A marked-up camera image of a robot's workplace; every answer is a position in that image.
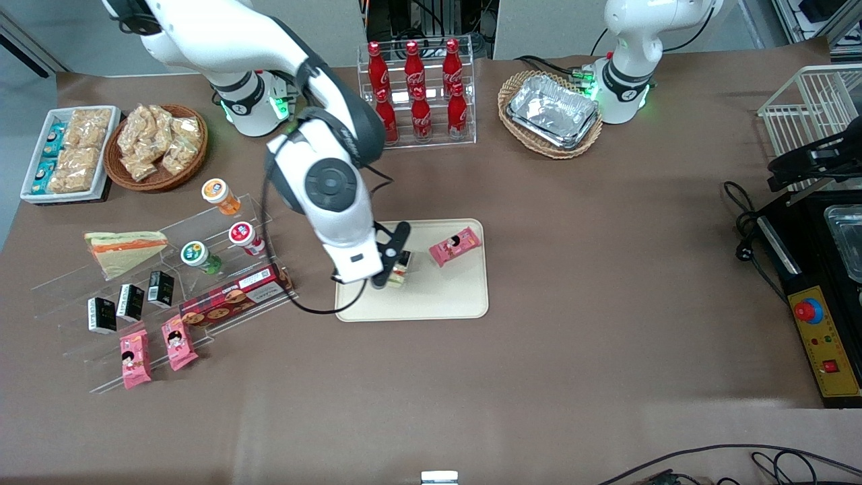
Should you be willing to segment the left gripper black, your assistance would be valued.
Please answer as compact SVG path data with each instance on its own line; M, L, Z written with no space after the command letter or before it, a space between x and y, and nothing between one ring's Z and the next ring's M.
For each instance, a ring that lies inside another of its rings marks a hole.
M836 182L861 176L861 136L841 133L842 136L811 143L805 152L787 152L776 157L767 166L772 176L767 180L773 193L811 177L832 178Z

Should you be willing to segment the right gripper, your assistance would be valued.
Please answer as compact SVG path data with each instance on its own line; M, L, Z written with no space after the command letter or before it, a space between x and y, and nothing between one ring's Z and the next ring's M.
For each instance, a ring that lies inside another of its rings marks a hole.
M374 222L374 227L361 230L353 242L328 245L323 243L324 251L335 266L335 279L343 284L351 284L372 278L372 287L385 288L397 262L403 254L411 226L399 222L395 229Z

